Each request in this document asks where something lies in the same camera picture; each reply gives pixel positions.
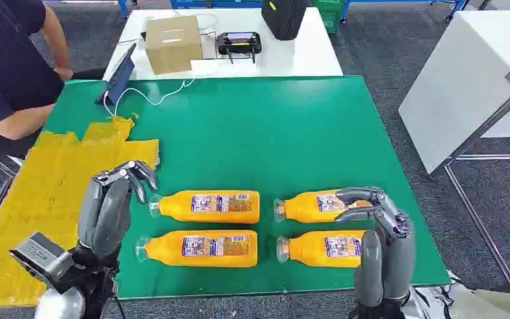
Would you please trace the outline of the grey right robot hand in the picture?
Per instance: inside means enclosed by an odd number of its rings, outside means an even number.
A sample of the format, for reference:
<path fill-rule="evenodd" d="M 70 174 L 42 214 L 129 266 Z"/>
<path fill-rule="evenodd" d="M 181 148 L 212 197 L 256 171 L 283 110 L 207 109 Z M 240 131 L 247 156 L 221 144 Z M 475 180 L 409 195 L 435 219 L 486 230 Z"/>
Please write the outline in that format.
<path fill-rule="evenodd" d="M 400 312 L 410 297 L 410 285 L 416 261 L 414 225 L 407 213 L 378 187 L 346 187 L 335 192 L 344 203 L 368 201 L 370 207 L 348 208 L 334 218 L 337 223 L 371 220 L 374 229 L 361 239 L 361 264 L 353 278 L 357 311 Z"/>

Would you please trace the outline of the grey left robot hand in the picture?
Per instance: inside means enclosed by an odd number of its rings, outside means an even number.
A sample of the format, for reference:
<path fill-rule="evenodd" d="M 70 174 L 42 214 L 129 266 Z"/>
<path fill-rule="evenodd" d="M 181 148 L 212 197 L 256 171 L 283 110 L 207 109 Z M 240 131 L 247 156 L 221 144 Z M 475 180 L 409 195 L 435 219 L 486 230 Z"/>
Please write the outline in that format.
<path fill-rule="evenodd" d="M 78 222 L 78 242 L 93 255 L 104 258 L 115 253 L 129 229 L 129 205 L 134 195 L 147 204 L 141 182 L 157 191 L 154 171 L 140 160 L 127 161 L 110 171 L 93 176 L 84 192 Z"/>

